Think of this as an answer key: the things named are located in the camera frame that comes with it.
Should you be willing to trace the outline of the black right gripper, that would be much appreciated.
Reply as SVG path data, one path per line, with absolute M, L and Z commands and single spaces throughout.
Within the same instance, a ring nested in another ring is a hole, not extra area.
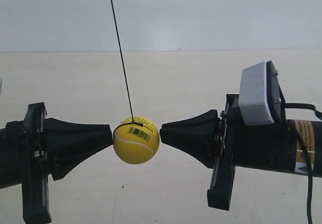
M 286 114 L 278 110 L 279 122 L 246 126 L 238 105 L 239 95 L 226 96 L 225 116 L 221 124 L 222 150 L 215 162 L 215 135 L 218 112 L 211 109 L 201 115 L 164 123 L 159 131 L 162 143 L 191 155 L 213 169 L 207 191 L 209 207 L 229 210 L 237 167 L 287 172 L 289 143 Z

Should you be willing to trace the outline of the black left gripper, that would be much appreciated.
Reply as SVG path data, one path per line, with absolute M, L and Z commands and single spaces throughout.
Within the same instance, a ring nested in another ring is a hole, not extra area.
M 60 180 L 113 144 L 109 124 L 45 119 L 46 114 L 43 102 L 30 104 L 23 120 L 5 126 L 5 187 L 21 185 L 25 223 L 52 222 L 46 160 L 53 180 Z

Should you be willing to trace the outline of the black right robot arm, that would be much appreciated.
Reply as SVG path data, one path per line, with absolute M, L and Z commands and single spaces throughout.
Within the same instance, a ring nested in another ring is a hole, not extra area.
M 229 210 L 237 167 L 321 176 L 321 120 L 287 119 L 271 125 L 247 126 L 238 105 L 228 94 L 225 109 L 165 123 L 159 134 L 164 144 L 177 148 L 212 169 L 208 205 Z

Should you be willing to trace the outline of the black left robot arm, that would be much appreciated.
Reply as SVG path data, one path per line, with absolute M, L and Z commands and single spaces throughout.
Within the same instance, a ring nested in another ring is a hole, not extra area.
M 23 120 L 1 129 L 1 188 L 21 185 L 25 223 L 51 223 L 48 177 L 63 179 L 77 165 L 113 144 L 108 124 L 47 118 L 43 102 Z

